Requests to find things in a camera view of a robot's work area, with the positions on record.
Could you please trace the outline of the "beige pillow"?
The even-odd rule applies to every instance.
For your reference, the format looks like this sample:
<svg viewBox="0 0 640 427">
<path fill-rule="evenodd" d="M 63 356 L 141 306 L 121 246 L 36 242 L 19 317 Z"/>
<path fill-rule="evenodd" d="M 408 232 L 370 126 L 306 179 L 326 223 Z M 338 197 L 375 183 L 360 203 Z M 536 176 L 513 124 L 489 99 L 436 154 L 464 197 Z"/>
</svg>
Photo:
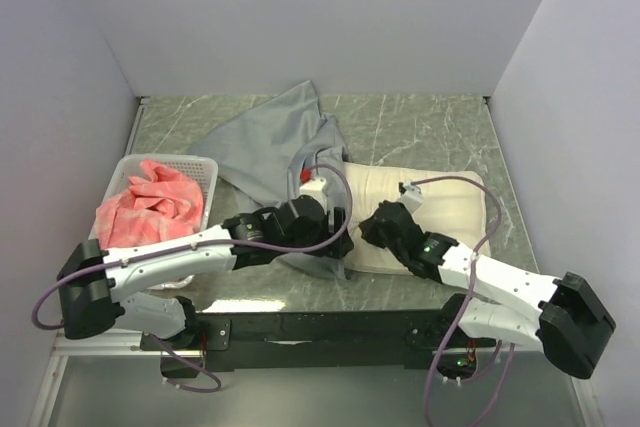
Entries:
<svg viewBox="0 0 640 427">
<path fill-rule="evenodd" d="M 410 274 L 389 250 L 363 240 L 359 228 L 381 202 L 399 198 L 399 184 L 404 181 L 439 179 L 420 186 L 423 203 L 412 217 L 422 230 L 445 234 L 469 247 L 477 244 L 486 233 L 485 194 L 463 180 L 446 180 L 444 172 L 355 163 L 347 163 L 345 173 L 353 194 L 353 215 L 348 231 L 354 249 L 345 257 L 348 270 L 383 275 Z"/>
</svg>

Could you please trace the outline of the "grey pillowcase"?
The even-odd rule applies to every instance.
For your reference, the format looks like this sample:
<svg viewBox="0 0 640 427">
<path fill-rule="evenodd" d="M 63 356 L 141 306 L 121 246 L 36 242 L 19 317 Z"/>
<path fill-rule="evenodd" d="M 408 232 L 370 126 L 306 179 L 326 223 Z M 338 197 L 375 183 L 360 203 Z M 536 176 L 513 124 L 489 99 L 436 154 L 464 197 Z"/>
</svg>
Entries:
<svg viewBox="0 0 640 427">
<path fill-rule="evenodd" d="M 349 215 L 344 163 L 349 160 L 338 120 L 320 109 L 311 81 L 257 105 L 213 128 L 188 148 L 211 158 L 219 175 L 245 205 L 276 207 L 300 195 L 300 174 L 311 167 L 325 179 L 329 225 L 337 231 Z"/>
</svg>

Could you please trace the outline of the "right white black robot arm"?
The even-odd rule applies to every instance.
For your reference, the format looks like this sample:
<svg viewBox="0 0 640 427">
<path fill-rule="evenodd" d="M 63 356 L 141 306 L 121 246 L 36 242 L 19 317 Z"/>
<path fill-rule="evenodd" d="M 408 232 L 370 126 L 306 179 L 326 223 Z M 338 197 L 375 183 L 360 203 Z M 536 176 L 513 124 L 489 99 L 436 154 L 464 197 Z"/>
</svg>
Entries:
<svg viewBox="0 0 640 427">
<path fill-rule="evenodd" d="M 474 254 L 454 238 L 423 230 L 399 202 L 382 202 L 360 229 L 367 243 L 390 251 L 413 275 L 472 288 L 465 312 L 439 321 L 447 344 L 493 338 L 541 351 L 572 377 L 593 375 L 616 323 L 583 277 L 541 275 Z"/>
</svg>

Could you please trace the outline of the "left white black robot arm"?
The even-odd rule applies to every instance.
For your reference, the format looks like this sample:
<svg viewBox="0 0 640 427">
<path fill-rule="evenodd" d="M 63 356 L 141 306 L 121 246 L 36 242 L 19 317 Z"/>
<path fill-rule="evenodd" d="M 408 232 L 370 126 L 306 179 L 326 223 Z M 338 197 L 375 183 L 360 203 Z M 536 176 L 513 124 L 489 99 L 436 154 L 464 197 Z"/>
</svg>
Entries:
<svg viewBox="0 0 640 427">
<path fill-rule="evenodd" d="M 189 348 L 200 335 L 193 306 L 145 299 L 146 290 L 177 278 L 267 265 L 285 254 L 342 259 L 354 248 L 347 224 L 345 209 L 326 211 L 302 195 L 152 245 L 104 250 L 89 239 L 76 246 L 57 276 L 64 334 L 80 340 L 119 327 Z"/>
</svg>

